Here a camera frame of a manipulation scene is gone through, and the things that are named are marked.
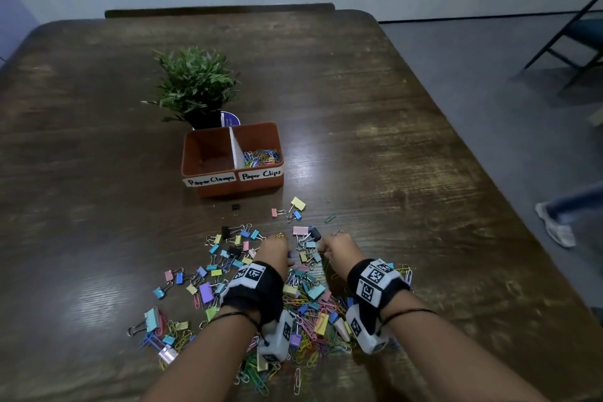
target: divided organizer box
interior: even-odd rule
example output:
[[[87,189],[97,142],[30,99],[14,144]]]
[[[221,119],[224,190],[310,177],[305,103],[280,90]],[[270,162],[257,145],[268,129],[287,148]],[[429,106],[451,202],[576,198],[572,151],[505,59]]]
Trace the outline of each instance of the divided organizer box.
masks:
[[[280,163],[243,168],[243,152],[276,150]],[[185,136],[182,153],[183,182],[199,197],[224,196],[282,186],[285,158],[275,123],[244,124],[202,129]]]

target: white shoe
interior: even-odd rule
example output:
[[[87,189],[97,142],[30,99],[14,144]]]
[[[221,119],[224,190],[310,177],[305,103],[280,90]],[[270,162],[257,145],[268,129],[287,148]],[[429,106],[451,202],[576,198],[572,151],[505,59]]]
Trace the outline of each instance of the white shoe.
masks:
[[[551,218],[549,212],[546,210],[546,205],[547,202],[542,202],[536,204],[534,209],[539,218],[545,222],[546,231],[551,238],[566,248],[576,246],[576,238],[573,236],[572,228],[569,225],[559,224]]]

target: gray floor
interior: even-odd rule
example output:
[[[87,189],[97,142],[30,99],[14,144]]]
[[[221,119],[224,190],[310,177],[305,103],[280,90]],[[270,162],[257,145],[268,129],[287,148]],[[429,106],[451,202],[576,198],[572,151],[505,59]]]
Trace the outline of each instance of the gray floor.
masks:
[[[578,246],[555,244],[534,204],[603,179],[603,70],[559,93],[572,72],[545,55],[520,74],[569,15],[384,24],[415,72],[526,226],[585,303],[603,307],[603,213],[574,226]],[[569,39],[556,49],[579,63],[592,52]]]

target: wooden table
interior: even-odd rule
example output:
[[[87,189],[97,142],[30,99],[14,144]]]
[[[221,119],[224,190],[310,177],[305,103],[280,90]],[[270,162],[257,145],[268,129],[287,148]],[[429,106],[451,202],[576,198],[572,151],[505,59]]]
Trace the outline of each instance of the wooden table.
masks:
[[[244,123],[275,121],[287,157],[272,195],[199,202],[180,177],[183,124],[161,123],[153,50],[219,48],[241,72]],[[446,118],[364,12],[62,21],[32,33],[0,73],[4,257],[0,398],[132,400],[159,375],[126,330],[159,304],[203,319],[163,272],[209,259],[222,225],[344,229],[414,269],[428,305],[557,400],[603,391],[603,331]],[[331,213],[337,218],[322,223]],[[270,397],[293,399],[285,365]],[[250,385],[233,397],[259,399]],[[332,354],[300,399],[424,400],[402,350]]]

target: green plant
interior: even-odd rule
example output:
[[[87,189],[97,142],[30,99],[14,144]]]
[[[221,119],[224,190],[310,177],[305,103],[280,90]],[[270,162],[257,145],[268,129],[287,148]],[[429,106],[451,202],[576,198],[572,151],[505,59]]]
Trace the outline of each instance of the green plant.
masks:
[[[235,98],[236,78],[232,78],[224,55],[208,52],[198,47],[179,48],[164,55],[157,52],[167,75],[158,86],[162,90],[159,100],[143,100],[167,108],[175,113],[163,121],[188,121],[222,108]]]

